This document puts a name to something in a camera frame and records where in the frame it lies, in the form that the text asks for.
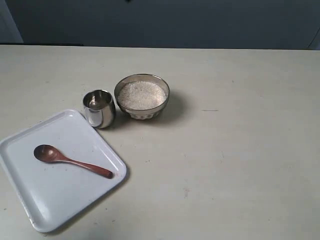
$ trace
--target tray rim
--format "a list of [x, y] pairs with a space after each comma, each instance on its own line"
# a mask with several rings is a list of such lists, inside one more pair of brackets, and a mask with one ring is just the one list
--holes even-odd
[[[12, 139], [12, 138], [20, 135], [20, 134], [22, 134], [22, 133], [24, 133], [24, 132], [32, 129], [32, 128], [35, 128], [35, 127], [37, 127], [38, 125], [41, 125], [43, 122], [47, 122], [47, 121], [49, 121], [49, 120], [51, 120], [51, 119], [53, 119], [53, 118], [55, 118], [55, 117], [57, 117], [57, 116], [59, 116], [59, 115], [61, 115], [61, 114], [65, 114], [65, 113], [67, 113], [67, 112], [73, 112], [73, 113], [75, 113], [76, 115], [78, 115], [78, 116], [80, 117], [81, 121], [82, 121], [83, 123], [85, 123], [88, 127], [91, 128], [92, 134], [95, 135], [95, 137], [98, 138], [100, 141], [104, 142], [104, 143], [106, 144], [106, 146], [118, 157], [118, 160], [120, 160], [120, 162], [121, 162], [122, 165], [123, 165], [123, 173], [124, 173], [124, 174], [123, 174], [122, 178], [120, 178], [119, 182], [118, 182], [116, 185], [114, 185], [113, 187], [111, 187], [109, 190], [107, 190], [106, 192], [104, 192], [102, 195], [98, 196], [94, 201], [92, 201], [92, 203], [94, 203], [94, 202], [96, 202], [99, 198], [101, 198], [103, 195], [105, 195], [106, 193], [108, 193], [109, 191], [111, 191], [112, 189], [114, 189], [117, 185], [119, 185], [119, 184], [126, 178], [126, 176], [127, 176], [127, 174], [128, 174], [128, 169], [127, 169], [127, 165], [126, 165], [126, 164], [124, 163], [124, 161], [120, 158], [120, 156], [118, 156], [118, 154], [117, 154], [117, 153], [111, 148], [111, 146], [102, 138], [102, 136], [100, 136], [100, 134], [98, 134], [97, 131], [86, 121], [86, 119], [83, 117], [83, 115], [82, 115], [78, 110], [71, 109], [71, 108], [67, 108], [67, 109], [65, 109], [65, 110], [63, 110], [63, 111], [60, 111], [60, 112], [58, 112], [58, 113], [55, 113], [55, 114], [53, 114], [52, 116], [50, 116], [50, 117], [48, 117], [48, 118], [46, 118], [46, 119], [44, 119], [44, 120], [41, 120], [41, 121], [39, 121], [38, 123], [36, 123], [36, 124], [34, 124], [34, 125], [31, 125], [30, 127], [24, 128], [24, 129], [22, 129], [22, 130], [20, 130], [20, 131], [18, 131], [18, 132], [16, 132], [16, 133], [14, 133], [14, 134], [12, 134], [12, 135], [9, 135], [9, 136], [5, 137], [4, 139], [0, 140], [0, 147], [1, 147], [3, 144], [7, 144], [6, 141], [8, 141], [8, 140], [10, 140], [10, 139]], [[68, 222], [70, 219], [72, 219], [74, 216], [76, 216], [78, 213], [80, 213], [82, 210], [86, 209], [89, 205], [92, 204], [92, 203], [90, 203], [90, 204], [88, 204], [87, 206], [85, 206], [84, 208], [81, 208], [80, 210], [76, 210], [76, 211], [73, 212], [70, 216], [68, 216], [68, 217], [65, 219], [65, 221], [62, 221], [62, 222], [60, 222], [60, 223], [58, 223], [58, 224], [56, 224], [56, 225], [52, 225], [52, 227], [48, 227], [48, 228], [38, 227], [37, 224], [36, 224], [36, 222], [33, 221], [33, 219], [31, 218], [31, 213], [30, 213], [29, 209], [26, 207], [25, 201], [24, 201], [23, 197], [21, 196], [21, 194], [20, 194], [20, 192], [19, 192], [19, 190], [18, 190], [18, 187], [17, 187], [17, 185], [16, 185], [16, 183], [15, 183], [13, 177], [12, 177], [11, 172], [8, 170], [7, 165], [5, 164], [5, 161], [4, 161], [3, 157], [2, 157], [1, 152], [0, 152], [0, 165], [2, 166], [2, 169], [3, 169], [3, 171], [5, 172], [7, 178], [9, 179], [9, 182], [10, 182], [11, 186], [13, 187], [16, 195], [18, 196], [18, 199], [20, 200], [20, 202], [21, 202], [21, 204], [22, 204], [22, 206], [23, 206], [23, 209], [24, 209], [27, 217], [29, 218], [29, 221], [31, 222], [33, 228], [34, 228], [36, 231], [40, 232], [40, 233], [49, 233], [49, 232], [52, 232], [53, 230], [56, 230], [57, 228], [59, 228], [60, 226], [62, 226], [62, 225], [65, 224], [66, 222]]]

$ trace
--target white table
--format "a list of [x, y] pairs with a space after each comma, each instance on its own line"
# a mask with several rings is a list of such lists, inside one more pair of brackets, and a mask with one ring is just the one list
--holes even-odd
[[0, 168], [1, 240], [319, 239], [320, 52], [0, 45], [0, 139], [135, 73], [171, 97], [98, 131], [128, 180], [42, 234]]

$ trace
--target stainless steel cup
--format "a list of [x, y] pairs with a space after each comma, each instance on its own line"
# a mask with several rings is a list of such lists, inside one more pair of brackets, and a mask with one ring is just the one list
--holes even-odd
[[105, 90], [88, 92], [83, 98], [83, 106], [85, 119], [94, 128], [108, 127], [116, 117], [112, 95]]

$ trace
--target wooden spoon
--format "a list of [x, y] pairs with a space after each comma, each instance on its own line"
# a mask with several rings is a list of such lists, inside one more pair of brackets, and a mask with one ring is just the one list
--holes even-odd
[[114, 174], [111, 171], [105, 168], [67, 158], [58, 149], [56, 149], [54, 146], [51, 146], [51, 145], [37, 146], [34, 149], [33, 154], [36, 159], [45, 163], [74, 164], [84, 169], [87, 169], [91, 172], [94, 172], [96, 174], [99, 174], [103, 177], [106, 177], [107, 179], [112, 179], [112, 177], [114, 176]]

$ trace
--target bowl rim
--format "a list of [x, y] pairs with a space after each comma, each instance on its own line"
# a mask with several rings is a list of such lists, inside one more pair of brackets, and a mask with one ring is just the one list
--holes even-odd
[[[117, 86], [118, 86], [122, 81], [124, 81], [124, 80], [127, 79], [127, 78], [131, 78], [131, 77], [135, 77], [135, 76], [141, 76], [141, 75], [143, 75], [143, 76], [151, 76], [151, 77], [160, 79], [161, 81], [164, 82], [164, 84], [165, 84], [165, 85], [167, 86], [167, 88], [168, 88], [168, 94], [167, 94], [164, 102], [161, 103], [161, 104], [158, 105], [158, 106], [155, 106], [155, 107], [153, 107], [153, 108], [148, 108], [148, 109], [134, 109], [134, 108], [127, 107], [127, 106], [125, 106], [125, 105], [123, 105], [123, 104], [120, 104], [119, 101], [118, 101], [118, 96], [119, 96], [119, 95], [116, 94], [116, 88], [117, 88]], [[157, 75], [153, 75], [153, 74], [149, 74], [149, 73], [136, 73], [136, 74], [132, 74], [132, 75], [126, 76], [125, 78], [121, 79], [121, 80], [115, 85], [113, 94], [114, 94], [114, 98], [115, 98], [115, 100], [116, 100], [116, 103], [117, 103], [119, 106], [121, 106], [122, 108], [125, 108], [125, 109], [127, 109], [127, 110], [129, 110], [129, 111], [139, 111], [139, 112], [143, 112], [143, 111], [154, 110], [154, 109], [160, 108], [160, 107], [163, 106], [163, 105], [166, 105], [167, 102], [168, 102], [168, 100], [169, 100], [169, 96], [170, 96], [170, 87], [169, 87], [168, 83], [167, 83], [165, 80], [163, 80], [161, 77], [159, 77], [159, 76], [157, 76]]]

